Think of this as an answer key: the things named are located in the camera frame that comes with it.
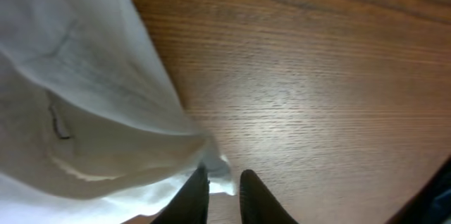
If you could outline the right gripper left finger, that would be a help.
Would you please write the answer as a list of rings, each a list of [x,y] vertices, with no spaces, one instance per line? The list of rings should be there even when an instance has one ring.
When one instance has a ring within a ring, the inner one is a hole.
[[[208,209],[208,173],[199,166],[151,224],[206,224]]]

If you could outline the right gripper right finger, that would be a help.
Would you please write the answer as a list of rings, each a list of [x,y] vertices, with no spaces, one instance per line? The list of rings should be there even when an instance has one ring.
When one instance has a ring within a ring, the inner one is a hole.
[[[298,224],[250,169],[240,176],[240,214],[242,224]]]

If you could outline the white t-shirt with robot print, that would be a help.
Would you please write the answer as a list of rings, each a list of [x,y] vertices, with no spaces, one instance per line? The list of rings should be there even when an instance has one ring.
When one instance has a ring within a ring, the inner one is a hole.
[[[1,0],[2,223],[151,216],[201,164],[235,193],[131,0]]]

